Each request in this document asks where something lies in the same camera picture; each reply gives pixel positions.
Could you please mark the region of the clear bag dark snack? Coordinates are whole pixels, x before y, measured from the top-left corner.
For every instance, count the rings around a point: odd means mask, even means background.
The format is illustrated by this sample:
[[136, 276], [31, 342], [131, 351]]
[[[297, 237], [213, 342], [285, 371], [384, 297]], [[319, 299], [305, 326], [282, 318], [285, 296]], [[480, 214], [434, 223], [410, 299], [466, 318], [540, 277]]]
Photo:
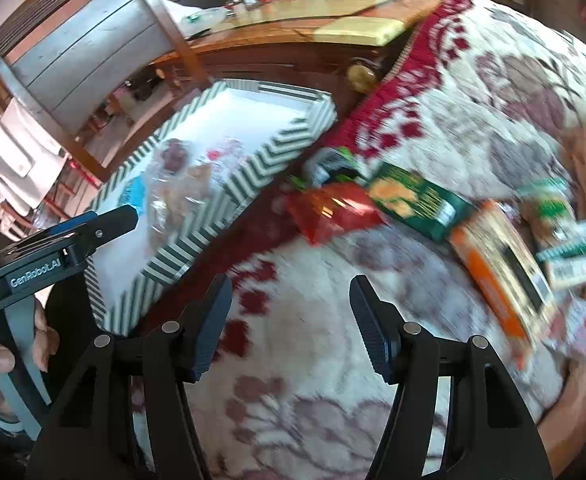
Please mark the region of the clear bag dark snack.
[[189, 166], [191, 145], [179, 139], [168, 139], [160, 147], [157, 162], [160, 170], [167, 174], [178, 174]]

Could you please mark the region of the white pink snack packet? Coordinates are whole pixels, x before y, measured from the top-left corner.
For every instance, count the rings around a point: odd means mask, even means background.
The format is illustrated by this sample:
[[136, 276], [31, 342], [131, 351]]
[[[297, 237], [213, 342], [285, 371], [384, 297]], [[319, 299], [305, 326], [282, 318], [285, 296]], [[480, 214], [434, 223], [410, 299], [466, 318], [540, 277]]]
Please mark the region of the white pink snack packet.
[[227, 138], [206, 152], [208, 162], [217, 171], [230, 171], [244, 159], [244, 145], [238, 139]]

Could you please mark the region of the white plastic bag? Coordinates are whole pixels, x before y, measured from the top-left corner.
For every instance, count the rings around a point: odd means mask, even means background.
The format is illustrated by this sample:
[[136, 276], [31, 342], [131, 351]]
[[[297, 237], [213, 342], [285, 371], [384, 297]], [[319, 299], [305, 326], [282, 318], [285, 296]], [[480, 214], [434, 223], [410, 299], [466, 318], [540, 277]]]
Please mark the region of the white plastic bag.
[[224, 6], [202, 9], [197, 6], [182, 6], [171, 0], [160, 0], [184, 39], [210, 32], [227, 18]]

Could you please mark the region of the green cookie packet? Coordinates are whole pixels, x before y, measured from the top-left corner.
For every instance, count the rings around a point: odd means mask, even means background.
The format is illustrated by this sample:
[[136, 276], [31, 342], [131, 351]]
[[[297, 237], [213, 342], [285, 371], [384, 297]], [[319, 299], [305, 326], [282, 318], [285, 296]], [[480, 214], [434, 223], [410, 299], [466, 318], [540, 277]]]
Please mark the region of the green cookie packet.
[[474, 206], [416, 172], [383, 162], [366, 185], [373, 203], [390, 218], [432, 242], [443, 242]]

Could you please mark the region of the pink strawberry snack packet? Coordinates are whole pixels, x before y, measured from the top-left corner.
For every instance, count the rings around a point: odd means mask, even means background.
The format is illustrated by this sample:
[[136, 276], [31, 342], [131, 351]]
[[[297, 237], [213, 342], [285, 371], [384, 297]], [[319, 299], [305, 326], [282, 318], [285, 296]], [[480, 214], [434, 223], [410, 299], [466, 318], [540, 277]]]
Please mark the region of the pink strawberry snack packet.
[[586, 362], [586, 300], [568, 296], [558, 308], [544, 344], [556, 354]]

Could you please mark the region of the orange cracker pack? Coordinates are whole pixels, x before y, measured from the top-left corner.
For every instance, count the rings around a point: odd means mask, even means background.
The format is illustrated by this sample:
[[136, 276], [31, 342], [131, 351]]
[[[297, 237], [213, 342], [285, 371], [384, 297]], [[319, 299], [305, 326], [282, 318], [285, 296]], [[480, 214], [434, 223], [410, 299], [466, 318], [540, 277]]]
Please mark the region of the orange cracker pack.
[[493, 200], [455, 226], [449, 243], [498, 318], [512, 361], [524, 370], [558, 314], [532, 252]]

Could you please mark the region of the dark green small packet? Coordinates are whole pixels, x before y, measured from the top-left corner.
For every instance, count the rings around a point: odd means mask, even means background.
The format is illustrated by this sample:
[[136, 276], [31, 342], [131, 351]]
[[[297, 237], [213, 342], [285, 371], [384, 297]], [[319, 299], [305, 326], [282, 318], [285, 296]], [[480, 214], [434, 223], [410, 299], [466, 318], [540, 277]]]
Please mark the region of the dark green small packet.
[[302, 180], [307, 188], [322, 188], [335, 182], [363, 184], [355, 157], [348, 148], [320, 148], [302, 165]]

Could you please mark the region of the clear bag of nuts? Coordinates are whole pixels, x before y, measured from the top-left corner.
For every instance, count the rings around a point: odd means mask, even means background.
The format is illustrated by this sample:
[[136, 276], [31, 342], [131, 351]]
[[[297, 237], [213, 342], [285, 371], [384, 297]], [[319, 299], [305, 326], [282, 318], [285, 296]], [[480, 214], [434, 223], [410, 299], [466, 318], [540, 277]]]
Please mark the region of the clear bag of nuts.
[[167, 174], [158, 162], [152, 162], [145, 171], [144, 183], [148, 241], [157, 250], [212, 196], [212, 164], [189, 165], [178, 174]]

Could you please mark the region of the floral fleece blanket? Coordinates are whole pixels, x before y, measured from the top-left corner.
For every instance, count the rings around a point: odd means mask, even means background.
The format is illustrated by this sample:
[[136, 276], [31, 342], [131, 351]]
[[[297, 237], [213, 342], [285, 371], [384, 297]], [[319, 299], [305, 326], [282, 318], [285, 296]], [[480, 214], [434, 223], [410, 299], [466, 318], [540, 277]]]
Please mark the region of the floral fleece blanket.
[[586, 212], [586, 45], [487, 0], [445, 0], [386, 81], [324, 143], [348, 148], [377, 226], [312, 242], [285, 205], [261, 204], [210, 246], [153, 310], [160, 321], [227, 272], [233, 301], [212, 367], [188, 389], [216, 479], [361, 479], [394, 390], [374, 373], [348, 304], [366, 275], [433, 335], [485, 335], [515, 360], [436, 217], [453, 200], [518, 203], [562, 181]]

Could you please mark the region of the yellow round knob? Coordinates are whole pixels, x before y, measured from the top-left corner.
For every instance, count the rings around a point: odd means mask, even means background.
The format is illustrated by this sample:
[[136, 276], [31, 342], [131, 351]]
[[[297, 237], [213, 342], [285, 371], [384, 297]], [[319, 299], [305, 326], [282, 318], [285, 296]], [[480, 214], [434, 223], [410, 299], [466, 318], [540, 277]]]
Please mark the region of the yellow round knob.
[[378, 85], [378, 75], [374, 70], [360, 63], [351, 64], [346, 76], [351, 87], [362, 94], [369, 94]]

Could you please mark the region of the green white chevron box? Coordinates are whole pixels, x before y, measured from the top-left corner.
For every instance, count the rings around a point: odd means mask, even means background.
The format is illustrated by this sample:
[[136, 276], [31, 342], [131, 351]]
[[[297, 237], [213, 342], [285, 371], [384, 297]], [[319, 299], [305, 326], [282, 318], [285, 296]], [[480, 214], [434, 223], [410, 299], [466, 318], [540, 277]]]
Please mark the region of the green white chevron box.
[[105, 214], [129, 204], [139, 215], [84, 272], [99, 328], [128, 334], [336, 118], [329, 92], [227, 78], [157, 128], [89, 205]]

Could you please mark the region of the red snack packet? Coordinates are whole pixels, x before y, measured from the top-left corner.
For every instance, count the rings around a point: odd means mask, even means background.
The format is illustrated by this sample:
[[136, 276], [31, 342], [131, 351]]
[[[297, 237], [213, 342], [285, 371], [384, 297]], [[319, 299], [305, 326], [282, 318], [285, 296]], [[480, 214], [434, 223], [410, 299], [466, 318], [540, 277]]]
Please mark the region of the red snack packet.
[[355, 182], [334, 182], [322, 188], [296, 192], [287, 196], [285, 208], [311, 246], [384, 223], [364, 188]]

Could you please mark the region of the wooden chair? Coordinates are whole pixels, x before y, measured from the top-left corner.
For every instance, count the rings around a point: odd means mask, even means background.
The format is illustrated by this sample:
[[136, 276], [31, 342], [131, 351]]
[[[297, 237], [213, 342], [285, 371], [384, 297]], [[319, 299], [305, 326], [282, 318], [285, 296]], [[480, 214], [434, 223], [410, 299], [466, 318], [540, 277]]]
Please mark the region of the wooden chair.
[[175, 53], [192, 84], [210, 77], [162, 0], [89, 0], [16, 60], [10, 53], [72, 0], [31, 0], [0, 26], [0, 82], [70, 157], [104, 182], [150, 134], [144, 128], [110, 164], [76, 139], [95, 110], [141, 68]]

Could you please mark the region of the blue milk snack packet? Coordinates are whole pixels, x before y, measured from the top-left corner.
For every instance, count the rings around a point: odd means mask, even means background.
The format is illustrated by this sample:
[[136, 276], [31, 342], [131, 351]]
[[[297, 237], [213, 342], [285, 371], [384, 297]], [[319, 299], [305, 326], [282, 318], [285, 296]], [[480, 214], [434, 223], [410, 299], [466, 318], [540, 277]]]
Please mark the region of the blue milk snack packet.
[[122, 189], [117, 201], [118, 206], [131, 206], [138, 217], [145, 214], [146, 187], [144, 183], [144, 174], [138, 174], [136, 177], [128, 180]]

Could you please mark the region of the white blue cracker pack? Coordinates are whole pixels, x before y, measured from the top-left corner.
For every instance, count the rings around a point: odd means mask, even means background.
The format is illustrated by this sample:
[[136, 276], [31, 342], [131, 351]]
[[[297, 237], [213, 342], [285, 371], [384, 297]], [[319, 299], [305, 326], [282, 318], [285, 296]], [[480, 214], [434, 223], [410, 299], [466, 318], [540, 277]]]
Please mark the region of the white blue cracker pack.
[[549, 286], [553, 290], [586, 284], [586, 220], [576, 223], [573, 237], [535, 254]]

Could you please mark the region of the wooden glass-top table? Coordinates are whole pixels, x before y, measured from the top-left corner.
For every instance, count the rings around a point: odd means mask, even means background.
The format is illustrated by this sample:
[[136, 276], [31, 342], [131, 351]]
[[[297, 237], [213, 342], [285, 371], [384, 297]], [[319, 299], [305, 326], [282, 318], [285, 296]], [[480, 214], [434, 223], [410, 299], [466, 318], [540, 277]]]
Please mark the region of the wooden glass-top table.
[[255, 79], [330, 92], [342, 113], [365, 94], [346, 76], [369, 66], [378, 84], [413, 29], [442, 0], [272, 0], [189, 42], [216, 79]]

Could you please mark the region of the green white biscuit wrapper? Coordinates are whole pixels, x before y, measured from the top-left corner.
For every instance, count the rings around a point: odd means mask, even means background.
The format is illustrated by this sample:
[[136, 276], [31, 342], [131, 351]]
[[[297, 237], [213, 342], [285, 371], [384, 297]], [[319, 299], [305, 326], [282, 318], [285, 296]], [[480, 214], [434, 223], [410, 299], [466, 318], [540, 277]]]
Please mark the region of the green white biscuit wrapper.
[[576, 216], [570, 185], [561, 178], [538, 179], [518, 188], [521, 217], [528, 223], [540, 250], [558, 246], [573, 237]]

